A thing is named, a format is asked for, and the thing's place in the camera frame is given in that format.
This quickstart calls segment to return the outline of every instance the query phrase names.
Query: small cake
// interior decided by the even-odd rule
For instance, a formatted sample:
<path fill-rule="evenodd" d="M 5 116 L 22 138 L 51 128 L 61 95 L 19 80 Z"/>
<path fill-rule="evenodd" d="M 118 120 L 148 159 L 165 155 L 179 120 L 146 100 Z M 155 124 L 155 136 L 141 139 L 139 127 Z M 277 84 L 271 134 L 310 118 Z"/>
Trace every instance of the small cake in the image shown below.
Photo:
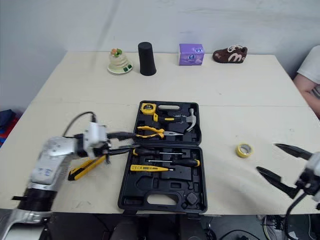
<path fill-rule="evenodd" d="M 119 48 L 113 48 L 110 52 L 110 64 L 108 66 L 109 72 L 113 74 L 125 74 L 132 70 L 133 64 L 127 56 Z"/>

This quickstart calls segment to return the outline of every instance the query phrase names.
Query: yellow utility knife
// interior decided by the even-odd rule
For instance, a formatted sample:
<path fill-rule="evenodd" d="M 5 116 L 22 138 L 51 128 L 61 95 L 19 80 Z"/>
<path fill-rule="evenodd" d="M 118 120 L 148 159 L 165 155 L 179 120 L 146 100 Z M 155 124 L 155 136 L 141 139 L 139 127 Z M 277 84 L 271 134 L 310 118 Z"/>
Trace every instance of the yellow utility knife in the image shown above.
<path fill-rule="evenodd" d="M 69 172 L 68 180 L 69 181 L 78 180 L 79 178 L 86 175 L 90 170 L 94 169 L 96 166 L 102 163 L 104 160 L 106 160 L 106 156 L 102 156 L 99 159 L 95 159 L 95 160 L 85 161 L 82 165 L 80 165 L 75 169 L 72 169 Z"/>

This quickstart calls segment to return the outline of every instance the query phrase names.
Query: person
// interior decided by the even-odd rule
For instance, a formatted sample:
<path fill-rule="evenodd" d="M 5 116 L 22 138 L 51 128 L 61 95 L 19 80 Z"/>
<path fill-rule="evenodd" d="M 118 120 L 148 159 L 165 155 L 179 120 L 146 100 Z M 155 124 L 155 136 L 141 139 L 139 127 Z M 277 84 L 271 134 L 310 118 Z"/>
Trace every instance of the person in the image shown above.
<path fill-rule="evenodd" d="M 293 82 L 320 119 L 320 45 L 311 49 Z"/>

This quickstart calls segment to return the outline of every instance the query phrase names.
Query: brown shoe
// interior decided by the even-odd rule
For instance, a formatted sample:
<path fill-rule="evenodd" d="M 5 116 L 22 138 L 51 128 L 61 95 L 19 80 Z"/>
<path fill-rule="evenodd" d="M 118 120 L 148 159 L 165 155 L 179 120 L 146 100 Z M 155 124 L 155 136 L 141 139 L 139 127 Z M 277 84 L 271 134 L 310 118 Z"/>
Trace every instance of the brown shoe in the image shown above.
<path fill-rule="evenodd" d="M 234 45 L 215 51 L 212 57 L 213 60 L 221 64 L 241 64 L 244 62 L 247 52 L 248 48 Z"/>

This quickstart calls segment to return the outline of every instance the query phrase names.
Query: hammer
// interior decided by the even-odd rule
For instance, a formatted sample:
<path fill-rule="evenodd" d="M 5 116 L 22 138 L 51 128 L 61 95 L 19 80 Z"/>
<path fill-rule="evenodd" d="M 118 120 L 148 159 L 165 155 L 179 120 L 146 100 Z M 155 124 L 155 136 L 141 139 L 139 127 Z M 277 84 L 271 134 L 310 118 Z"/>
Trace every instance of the hammer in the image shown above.
<path fill-rule="evenodd" d="M 159 123 L 169 123 L 169 124 L 170 123 L 180 123 L 180 124 L 191 123 L 191 126 L 186 129 L 187 132 L 190 132 L 194 128 L 197 122 L 197 118 L 194 115 L 194 111 L 195 110 L 193 108 L 190 108 L 189 109 L 190 116 L 174 115 L 173 117 L 172 116 L 161 117 L 161 116 L 158 116 L 156 113 L 154 113 L 153 121 L 159 122 Z"/>

